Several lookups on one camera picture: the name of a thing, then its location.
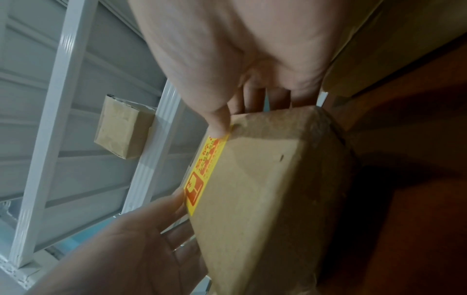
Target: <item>human hand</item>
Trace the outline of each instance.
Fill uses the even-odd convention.
[[[129,0],[158,64],[211,135],[230,114],[315,104],[348,0]]]
[[[187,295],[207,270],[186,214],[183,190],[117,218],[40,280],[28,294]]]

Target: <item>brown cardboard package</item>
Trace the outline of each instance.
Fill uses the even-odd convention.
[[[356,167],[319,107],[234,116],[190,217],[217,294],[313,288]]]
[[[108,94],[94,142],[123,159],[141,156],[156,108]]]
[[[465,0],[355,0],[350,10],[323,81],[334,95],[350,97],[467,32]]]

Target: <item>label sticker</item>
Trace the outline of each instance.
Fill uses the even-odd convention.
[[[208,137],[204,143],[201,154],[196,160],[195,166],[191,170],[185,184],[186,206],[190,216],[195,212],[196,206],[203,195],[204,188],[208,184],[228,138],[228,134],[221,139]]]

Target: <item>cardboard box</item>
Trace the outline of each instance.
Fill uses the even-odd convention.
[[[323,80],[334,95],[355,95],[467,32],[465,0],[356,0],[351,11],[339,46],[351,40]]]
[[[337,130],[319,107],[246,114],[200,148],[185,194],[217,294],[314,287],[357,167]]]
[[[123,159],[139,157],[155,114],[154,107],[108,94],[94,142]]]

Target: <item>hand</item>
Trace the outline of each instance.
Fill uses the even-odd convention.
[[[117,218],[80,246],[29,294],[187,295],[207,270],[187,221],[183,190]]]
[[[224,135],[230,113],[315,104],[348,0],[129,0],[183,100]]]

